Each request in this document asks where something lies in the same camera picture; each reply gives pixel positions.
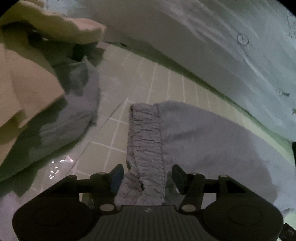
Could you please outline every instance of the floor tile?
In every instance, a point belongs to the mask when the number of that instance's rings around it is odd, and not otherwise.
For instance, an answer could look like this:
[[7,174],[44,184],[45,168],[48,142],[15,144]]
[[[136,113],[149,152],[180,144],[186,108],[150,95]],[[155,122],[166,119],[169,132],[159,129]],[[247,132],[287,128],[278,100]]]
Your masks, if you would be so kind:
[[160,103],[167,100],[167,93],[151,91],[148,104]]
[[138,70],[141,77],[141,87],[150,89],[156,65],[156,63],[143,58],[142,64]]
[[123,165],[124,173],[128,171],[126,165],[126,153],[117,150],[111,150],[109,160],[105,169],[106,173],[109,173],[117,164]]
[[261,127],[257,129],[256,134],[261,139],[265,140],[269,145],[272,145],[272,142],[274,141],[273,138],[270,135],[268,135]]
[[169,100],[174,100],[174,101],[184,101],[184,96],[183,96],[183,81],[182,81],[182,75],[170,71],[170,81],[169,81]]
[[183,81],[184,81],[185,103],[198,106],[195,83],[186,77],[183,77]]
[[128,97],[128,99],[134,103],[147,103],[148,95],[149,89],[140,87],[136,89],[133,95]]
[[236,109],[229,103],[227,103],[227,108],[228,108],[228,116],[227,116],[227,119],[235,122],[235,123],[238,123],[238,120],[237,120],[237,115],[236,115]]
[[100,105],[99,105],[99,114],[108,115],[112,103],[110,103],[110,97],[101,95]]
[[115,120],[119,120],[121,112],[122,112],[122,107],[123,107],[122,103],[115,111],[114,113],[111,115],[111,118],[115,119]]
[[248,125],[248,130],[250,130],[253,133],[255,133],[258,129],[258,126],[253,121],[251,121],[248,117],[247,117],[247,125]]
[[118,47],[109,45],[107,49],[104,51],[104,59],[110,59],[110,57],[114,55],[118,49]]
[[247,114],[246,113],[242,113],[243,114],[243,122],[244,122],[244,126],[245,126],[245,128],[247,128],[248,130],[250,130],[251,129],[251,126],[250,126],[250,119],[249,119],[249,117],[247,116]]
[[94,134],[93,141],[110,146],[113,138],[113,134],[117,127],[117,123],[118,122],[115,120],[110,120],[110,119],[107,120],[107,122],[98,131],[98,133]]
[[39,169],[39,171],[36,173],[36,176],[34,178],[34,182],[32,183],[32,188],[40,191],[45,179],[48,178],[48,168],[47,167],[43,167],[41,169]]
[[121,117],[121,121],[128,123],[129,121],[129,110],[130,110],[130,106],[132,103],[128,102],[126,103],[126,106],[124,108],[122,117]]
[[140,66],[141,63],[141,56],[130,53],[128,58],[124,61],[123,66],[128,73],[134,73]]
[[116,50],[116,54],[113,54],[109,57],[110,61],[117,63],[118,65],[122,65],[124,61],[128,58],[130,55],[130,51],[127,51],[125,49],[119,48]]
[[90,143],[81,157],[78,159],[77,170],[87,174],[94,174],[104,170],[104,164],[109,148]]
[[128,142],[128,128],[129,128],[129,125],[119,123],[119,127],[113,142],[113,147],[126,151],[127,142]]
[[217,96],[210,91],[208,91],[207,94],[208,94],[208,98],[209,98],[211,112],[213,112],[217,115],[220,115],[220,104],[218,102]]
[[245,122],[245,116],[238,110],[235,110],[235,114],[237,117],[237,123],[245,128],[247,128],[246,122]]
[[219,102],[219,105],[220,105],[220,114],[221,116],[225,117],[226,119],[228,119],[228,103],[219,98],[218,97],[218,102]]
[[196,92],[197,92],[197,98],[198,98],[198,107],[203,108],[205,110],[210,110],[207,90],[202,86],[196,84]]
[[152,90],[164,92],[168,90],[168,77],[169,77],[169,70],[162,66],[157,65],[155,69],[155,75],[152,84]]

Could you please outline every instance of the tiled floor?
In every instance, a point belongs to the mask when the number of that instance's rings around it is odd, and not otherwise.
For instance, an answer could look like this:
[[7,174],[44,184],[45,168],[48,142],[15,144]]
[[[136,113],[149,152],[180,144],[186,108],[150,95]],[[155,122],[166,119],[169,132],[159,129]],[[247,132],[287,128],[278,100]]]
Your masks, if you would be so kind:
[[90,145],[72,169],[78,177],[96,172],[109,172],[116,164],[126,168],[128,138],[128,115],[132,103],[154,104],[165,100],[185,102],[221,115],[249,129],[274,146],[286,159],[291,154],[244,113],[221,97],[183,76],[145,57],[128,50],[110,46],[106,53],[109,59],[129,70],[130,77],[140,76],[136,90],[113,113],[103,128],[95,134]]

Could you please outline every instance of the fabric pile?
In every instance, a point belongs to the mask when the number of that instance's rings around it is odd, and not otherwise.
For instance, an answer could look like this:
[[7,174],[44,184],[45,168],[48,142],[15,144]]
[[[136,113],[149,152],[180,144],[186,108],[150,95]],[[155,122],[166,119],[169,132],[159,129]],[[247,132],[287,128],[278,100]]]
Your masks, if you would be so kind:
[[[209,179],[225,174],[254,191],[283,216],[296,209],[296,173],[264,140],[221,116],[180,102],[130,108],[127,164],[115,198],[121,205],[179,207],[171,169]],[[215,201],[204,196],[202,208]]]
[[97,115],[98,72],[83,56],[106,28],[43,7],[20,0],[0,18],[0,181],[80,137]]

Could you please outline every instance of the beige cloth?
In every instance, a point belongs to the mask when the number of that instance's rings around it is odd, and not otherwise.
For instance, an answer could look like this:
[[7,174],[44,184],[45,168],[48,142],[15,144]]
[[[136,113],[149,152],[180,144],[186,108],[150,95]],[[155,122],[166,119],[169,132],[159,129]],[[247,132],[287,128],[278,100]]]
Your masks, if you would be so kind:
[[106,28],[43,6],[40,0],[20,0],[0,18],[0,165],[28,121],[64,93],[45,57],[29,45],[28,32],[34,29],[49,39],[88,44],[102,40]]

